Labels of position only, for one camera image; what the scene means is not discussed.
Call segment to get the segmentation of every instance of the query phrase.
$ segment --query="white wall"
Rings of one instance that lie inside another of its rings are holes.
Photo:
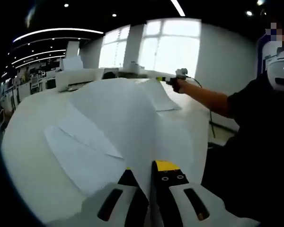
[[[69,41],[66,48],[65,58],[71,58],[78,56],[80,42],[78,41]]]
[[[131,26],[129,30],[125,56],[124,56],[124,64],[123,64],[124,68],[127,68],[132,61],[138,63],[140,43],[143,36],[143,29],[144,25],[136,25],[136,26]]]
[[[202,24],[195,79],[210,90],[232,95],[256,78],[256,44],[226,29]],[[213,122],[237,130],[234,120],[213,114]]]
[[[130,29],[125,51],[124,66],[137,61],[144,25]],[[102,39],[96,40],[81,51],[85,68],[97,68]],[[199,59],[195,78],[203,87],[232,95],[256,78],[257,48],[239,34],[223,28],[202,24]],[[213,114],[213,122],[237,130],[234,120]]]
[[[99,68],[99,59],[101,53],[103,37],[99,38],[80,49],[80,56],[85,69]]]

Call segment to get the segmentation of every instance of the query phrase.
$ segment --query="table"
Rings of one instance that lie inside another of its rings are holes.
[[[187,95],[173,92],[162,83],[168,96],[182,110],[159,112],[173,120],[187,122],[194,143],[195,179],[201,183],[208,142],[209,111]],[[2,155],[10,177],[33,213],[44,223],[67,218],[81,209],[86,199],[65,174],[51,152],[44,135],[66,115],[70,92],[49,89],[26,97],[16,109],[2,141]]]

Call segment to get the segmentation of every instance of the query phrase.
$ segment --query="floor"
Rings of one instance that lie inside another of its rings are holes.
[[[211,125],[209,125],[209,127],[208,127],[208,141],[222,145],[222,146],[227,142],[227,140],[230,137],[234,136],[233,132],[227,131],[227,130],[222,129],[222,128],[217,127],[217,126],[214,126],[213,130],[214,130],[214,133],[216,135],[216,138],[213,137],[213,131],[212,131]]]

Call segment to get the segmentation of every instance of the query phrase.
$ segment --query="white paper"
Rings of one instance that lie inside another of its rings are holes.
[[[70,102],[103,131],[149,198],[159,116],[145,92],[130,80],[107,79],[73,92]]]
[[[179,166],[188,179],[191,179],[194,162],[191,134],[181,120],[157,119],[156,160],[169,161]]]
[[[62,131],[95,151],[122,158],[103,132],[71,103],[67,104],[66,111],[67,117],[58,124]]]
[[[174,163],[190,179],[194,157],[189,131],[182,121],[159,116],[139,84],[96,81],[73,92],[69,102],[68,117],[59,123],[68,134],[55,127],[46,134],[63,169],[82,191],[92,193],[98,189],[94,184],[117,181],[126,166],[149,198],[156,159]],[[113,157],[116,153],[123,160]]]
[[[118,182],[126,169],[123,160],[88,148],[58,127],[48,126],[44,132],[63,170],[87,196]]]
[[[164,87],[156,79],[149,79],[146,82],[140,83],[139,86],[150,98],[156,111],[181,109],[178,104],[176,104],[169,98],[164,90]]]

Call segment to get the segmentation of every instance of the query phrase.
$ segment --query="person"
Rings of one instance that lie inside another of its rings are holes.
[[[272,23],[276,15],[270,17]],[[284,25],[277,22],[277,28],[283,40],[279,52],[283,52]],[[273,88],[267,71],[231,96],[182,79],[177,79],[176,87],[240,126],[225,146],[208,150],[202,186],[223,199],[225,208],[238,217],[262,223],[283,219],[284,91]]]
[[[23,79],[24,79],[24,81],[25,81],[25,82],[29,82],[30,74],[29,74],[28,67],[26,67],[26,70],[25,70],[25,72],[24,72],[24,75],[23,75],[23,76],[24,76],[24,78],[23,78]]]

